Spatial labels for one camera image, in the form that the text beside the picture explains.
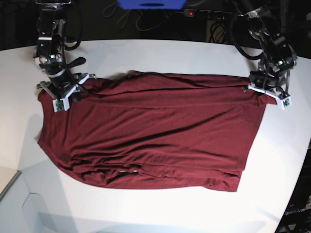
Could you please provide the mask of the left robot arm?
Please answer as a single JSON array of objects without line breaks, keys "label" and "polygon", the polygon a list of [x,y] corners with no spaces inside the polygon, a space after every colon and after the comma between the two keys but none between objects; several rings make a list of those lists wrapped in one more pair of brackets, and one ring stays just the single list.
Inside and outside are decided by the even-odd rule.
[{"label": "left robot arm", "polygon": [[[296,65],[296,53],[274,23],[268,6],[254,0],[234,0],[232,3],[236,13],[229,24],[229,38],[242,56],[250,61],[258,61],[258,68],[250,72],[250,84],[244,90],[272,97],[282,109],[290,106],[290,71]],[[261,54],[251,56],[236,42],[233,27],[239,17],[246,19],[250,35],[261,46]]]}]

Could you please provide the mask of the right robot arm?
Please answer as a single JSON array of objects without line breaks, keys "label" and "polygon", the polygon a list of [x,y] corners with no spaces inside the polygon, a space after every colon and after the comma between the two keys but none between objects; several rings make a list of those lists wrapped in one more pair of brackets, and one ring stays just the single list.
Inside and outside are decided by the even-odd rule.
[{"label": "right robot arm", "polygon": [[[82,85],[82,74],[73,74],[71,68],[86,62],[78,57],[67,63],[66,51],[77,49],[82,42],[83,21],[81,10],[75,0],[36,0],[39,6],[37,21],[38,40],[34,50],[34,63],[49,78],[37,84],[38,90],[45,90],[54,100],[60,101],[75,92],[87,93]],[[78,13],[80,31],[77,37],[66,35],[68,6],[72,5]]]}]

